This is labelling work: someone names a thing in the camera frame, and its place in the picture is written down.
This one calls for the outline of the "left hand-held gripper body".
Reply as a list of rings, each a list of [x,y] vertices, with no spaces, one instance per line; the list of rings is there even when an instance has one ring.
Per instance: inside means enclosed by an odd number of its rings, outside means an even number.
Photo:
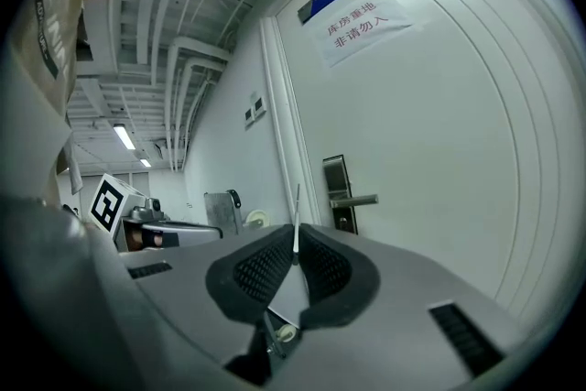
[[[194,246],[223,239],[222,230],[205,224],[171,220],[160,200],[150,198],[125,182],[105,174],[88,211],[90,221],[108,234],[119,252],[127,249],[125,236],[142,230],[161,235],[160,249]]]

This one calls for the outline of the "person's left hand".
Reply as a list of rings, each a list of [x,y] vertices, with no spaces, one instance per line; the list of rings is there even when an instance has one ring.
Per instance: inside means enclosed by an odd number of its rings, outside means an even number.
[[[125,236],[127,249],[130,252],[140,251],[143,249],[160,249],[163,245],[161,235],[142,230],[131,231]]]

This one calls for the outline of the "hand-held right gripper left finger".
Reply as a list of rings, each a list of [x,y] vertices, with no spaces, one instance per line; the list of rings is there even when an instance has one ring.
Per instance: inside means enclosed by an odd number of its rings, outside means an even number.
[[[272,377],[270,354],[285,356],[268,314],[271,301],[293,262],[291,224],[215,260],[206,273],[206,288],[224,316],[255,327],[247,352],[225,369],[252,384]]]

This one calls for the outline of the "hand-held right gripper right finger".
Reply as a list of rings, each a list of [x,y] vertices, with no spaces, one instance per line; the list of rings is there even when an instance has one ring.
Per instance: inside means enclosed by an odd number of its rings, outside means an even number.
[[[303,331],[349,325],[380,288],[380,274],[370,258],[309,224],[299,228],[298,264],[309,296],[309,306],[299,317]]]

